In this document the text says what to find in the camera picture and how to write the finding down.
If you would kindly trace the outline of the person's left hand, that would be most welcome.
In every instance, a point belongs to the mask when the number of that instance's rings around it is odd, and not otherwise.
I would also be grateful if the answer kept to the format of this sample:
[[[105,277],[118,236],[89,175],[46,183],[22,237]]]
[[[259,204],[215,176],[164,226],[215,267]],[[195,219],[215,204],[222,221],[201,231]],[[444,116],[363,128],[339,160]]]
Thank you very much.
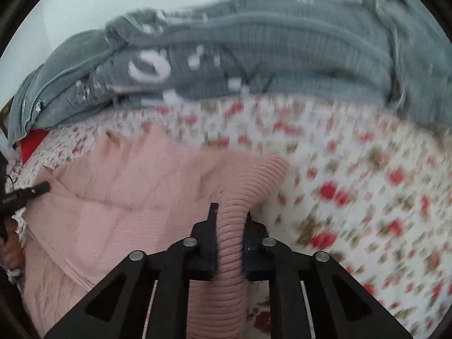
[[[16,233],[11,235],[6,242],[1,239],[1,267],[4,270],[21,270],[24,261],[24,251]]]

